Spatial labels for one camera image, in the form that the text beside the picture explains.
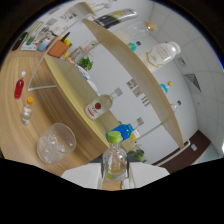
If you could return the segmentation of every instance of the shelf item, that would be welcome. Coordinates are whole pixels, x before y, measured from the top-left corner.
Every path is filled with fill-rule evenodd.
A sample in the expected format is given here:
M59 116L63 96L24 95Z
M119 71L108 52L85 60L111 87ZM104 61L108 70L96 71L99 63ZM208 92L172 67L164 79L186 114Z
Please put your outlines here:
M102 44L127 70L138 83L142 92L150 101L158 118L167 132L172 136L180 148L184 147L182 135L176 117L157 80L141 59L118 37L102 26L83 19L83 23L89 28L96 39Z

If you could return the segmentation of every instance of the orange object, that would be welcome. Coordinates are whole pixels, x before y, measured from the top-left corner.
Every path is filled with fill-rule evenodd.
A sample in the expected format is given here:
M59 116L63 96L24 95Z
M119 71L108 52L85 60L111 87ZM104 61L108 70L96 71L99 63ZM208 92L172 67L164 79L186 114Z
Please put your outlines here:
M57 58L60 58L66 50L68 50L69 46L62 43L60 40L58 40L52 48L48 51L48 54Z

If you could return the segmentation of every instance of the white surface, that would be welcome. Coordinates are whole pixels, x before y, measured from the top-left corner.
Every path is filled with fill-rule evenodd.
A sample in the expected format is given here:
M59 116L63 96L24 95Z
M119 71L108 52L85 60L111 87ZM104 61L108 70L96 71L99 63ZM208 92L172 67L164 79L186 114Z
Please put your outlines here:
M152 34L158 42L169 41L171 37L172 39L182 38L181 40L173 39L177 43L181 41L181 45L190 38L190 41L182 46L179 54L186 66L181 67L178 64L178 57L174 59L174 62L182 74L196 74L202 92L186 78L185 81L197 111L199 130L214 143L217 152L223 155L221 139L224 136L222 109L224 93L221 90L224 89L224 73L218 56L203 34L191 22L169 8L154 3L151 19L160 25L158 30ZM218 131L215 132L218 123L221 126L218 126Z
M194 101L195 109L201 113L205 113L204 97L197 94L192 94L192 99Z
M129 179L133 180L135 188L144 187L156 180L169 175L165 168L144 164L141 162L130 163Z
M219 59L209 43L204 38L200 38L195 40L195 44L204 57L209 70L213 72L222 72L222 66Z
M185 45L182 48L182 52L190 62L194 72L209 71L205 59L202 57L194 42L190 42Z
M183 47L191 41L190 37L185 34L184 30L182 30L170 19L166 20L162 30L167 33L173 41L177 42L180 47Z
M206 115L218 121L218 104L216 100L204 97Z
M221 89L224 88L224 74L213 72L212 76L215 83L217 100L224 104L224 93L221 92Z
M99 95L99 91L98 91L96 85L91 80L87 80L87 82L93 88L93 90Z
M89 163L84 166L66 170L61 177L84 188L102 189L100 163Z
M198 83L200 83L201 92L204 96L216 99L216 91L214 81L210 72L196 72Z
M218 123L224 127L224 104L218 103L218 114L219 114L219 120Z
M207 119L206 119L206 115L197 111L197 117L198 117L198 126L199 126L199 130L200 129L205 129L207 128Z

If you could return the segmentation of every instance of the red bottle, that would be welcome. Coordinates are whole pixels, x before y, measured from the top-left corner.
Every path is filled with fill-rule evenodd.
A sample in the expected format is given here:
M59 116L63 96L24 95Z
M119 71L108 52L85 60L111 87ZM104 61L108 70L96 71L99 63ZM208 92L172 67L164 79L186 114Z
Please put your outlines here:
M16 83L15 94L14 94L15 99L19 99L21 97L23 86L24 86L23 78L25 75L26 75L26 72L22 72L21 78Z

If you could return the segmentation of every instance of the white bottle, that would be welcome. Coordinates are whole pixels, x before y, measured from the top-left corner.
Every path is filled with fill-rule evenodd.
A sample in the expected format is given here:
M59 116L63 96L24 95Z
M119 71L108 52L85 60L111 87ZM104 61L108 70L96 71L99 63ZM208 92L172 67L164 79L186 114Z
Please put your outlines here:
M141 53L138 57L144 62L150 72L154 72L172 61L180 52L180 46L176 42L171 41L158 44L150 50Z
M181 105L181 102L178 100L177 101L177 104L170 104L172 109L173 109L173 112L176 113L177 112L177 108Z

